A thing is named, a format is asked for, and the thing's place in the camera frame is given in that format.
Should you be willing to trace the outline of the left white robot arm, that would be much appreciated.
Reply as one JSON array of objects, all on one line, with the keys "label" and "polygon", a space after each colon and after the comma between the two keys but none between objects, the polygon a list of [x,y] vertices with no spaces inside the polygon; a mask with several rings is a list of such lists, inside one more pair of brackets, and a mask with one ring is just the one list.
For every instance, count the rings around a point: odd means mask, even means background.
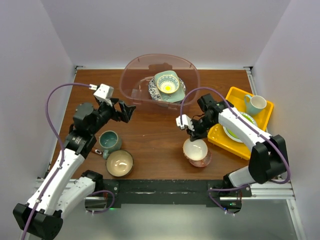
[{"label": "left white robot arm", "polygon": [[103,176],[92,170],[83,172],[67,192],[64,189],[92,151],[97,142],[96,133],[109,120],[128,123],[135,109],[135,105],[126,105],[117,98],[100,101],[97,109],[88,102],[77,106],[51,171],[33,196],[13,209],[13,216],[23,231],[22,239],[31,234],[42,240],[53,240],[64,218],[87,196],[108,194],[115,201],[115,194],[104,187]]}]

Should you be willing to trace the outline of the white cream bowl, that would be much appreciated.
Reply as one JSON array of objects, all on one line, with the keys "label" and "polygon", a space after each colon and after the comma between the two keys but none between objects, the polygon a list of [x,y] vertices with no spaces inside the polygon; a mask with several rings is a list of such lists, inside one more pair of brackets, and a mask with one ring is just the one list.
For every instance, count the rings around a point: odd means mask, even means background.
[{"label": "white cream bowl", "polygon": [[191,141],[188,138],[183,143],[182,151],[188,159],[192,161],[200,161],[206,157],[208,153],[208,147],[205,141],[202,139]]}]

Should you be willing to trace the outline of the mint green rectangular dish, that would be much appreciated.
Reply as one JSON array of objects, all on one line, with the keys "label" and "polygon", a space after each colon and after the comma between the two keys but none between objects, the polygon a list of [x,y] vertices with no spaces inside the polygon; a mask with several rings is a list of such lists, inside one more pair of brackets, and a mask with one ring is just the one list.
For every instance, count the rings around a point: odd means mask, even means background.
[{"label": "mint green rectangular dish", "polygon": [[[159,78],[160,76],[162,76],[162,75],[174,75],[174,76],[178,77],[177,73],[176,73],[175,71],[173,71],[173,70],[162,71],[162,72],[157,73],[157,74],[154,76],[155,84],[156,84],[158,78]],[[172,93],[172,94],[165,94],[165,93],[162,93],[161,91],[160,91],[160,94],[161,94],[162,97],[164,97],[164,96],[166,96],[166,97],[170,96],[171,98],[169,99],[169,101],[170,101],[170,103],[173,103],[174,98],[180,97],[180,94],[183,95],[183,94],[184,94],[184,91],[183,91],[183,89],[179,86],[178,90],[177,90],[176,92]]]}]

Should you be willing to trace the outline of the blue floral plate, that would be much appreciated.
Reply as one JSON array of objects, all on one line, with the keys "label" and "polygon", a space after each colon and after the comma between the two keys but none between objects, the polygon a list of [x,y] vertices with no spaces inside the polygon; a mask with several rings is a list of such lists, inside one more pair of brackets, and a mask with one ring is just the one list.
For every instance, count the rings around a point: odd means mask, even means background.
[{"label": "blue floral plate", "polygon": [[[183,82],[183,80],[181,78],[179,79],[179,82],[180,82],[180,88],[183,89],[183,94],[180,94],[179,97],[173,98],[174,99],[173,103],[181,103],[183,98],[186,95],[186,85],[185,85],[185,83]],[[151,98],[153,100],[155,100],[155,101],[169,102],[170,103],[171,96],[168,95],[168,96],[162,97],[161,92],[158,90],[158,88],[156,86],[154,77],[152,77],[150,79],[149,83],[148,83],[148,93],[151,96]]]}]

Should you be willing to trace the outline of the yellow flower patterned bowl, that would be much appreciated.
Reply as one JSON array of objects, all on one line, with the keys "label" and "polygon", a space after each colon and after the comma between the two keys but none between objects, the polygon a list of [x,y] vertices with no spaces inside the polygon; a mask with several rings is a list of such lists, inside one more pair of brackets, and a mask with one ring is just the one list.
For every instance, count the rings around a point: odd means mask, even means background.
[{"label": "yellow flower patterned bowl", "polygon": [[179,89],[180,81],[173,74],[164,74],[157,79],[156,86],[164,94],[173,94]]}]

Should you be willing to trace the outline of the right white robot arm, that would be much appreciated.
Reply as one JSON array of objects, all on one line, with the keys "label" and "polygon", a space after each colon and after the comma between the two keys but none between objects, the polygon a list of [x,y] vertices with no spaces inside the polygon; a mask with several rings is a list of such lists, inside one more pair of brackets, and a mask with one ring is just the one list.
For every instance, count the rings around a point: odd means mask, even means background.
[{"label": "right white robot arm", "polygon": [[197,101],[203,115],[196,120],[181,113],[176,119],[180,129],[186,129],[190,140],[204,139],[208,130],[220,124],[230,129],[250,150],[249,164],[226,174],[219,191],[235,196],[250,184],[264,184],[283,173],[287,174],[283,184],[290,180],[286,142],[280,135],[272,136],[244,118],[226,99],[217,102],[211,94],[201,96]]}]

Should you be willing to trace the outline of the red patterned bowl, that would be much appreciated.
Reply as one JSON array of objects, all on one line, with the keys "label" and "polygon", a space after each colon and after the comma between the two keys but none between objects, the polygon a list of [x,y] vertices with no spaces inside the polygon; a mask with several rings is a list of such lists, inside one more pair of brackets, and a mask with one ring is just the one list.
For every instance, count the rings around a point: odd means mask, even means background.
[{"label": "red patterned bowl", "polygon": [[200,160],[189,159],[188,161],[194,167],[204,168],[204,167],[208,166],[211,163],[211,161],[212,161],[212,153],[211,153],[210,150],[208,150],[206,156],[203,159],[200,159]]}]

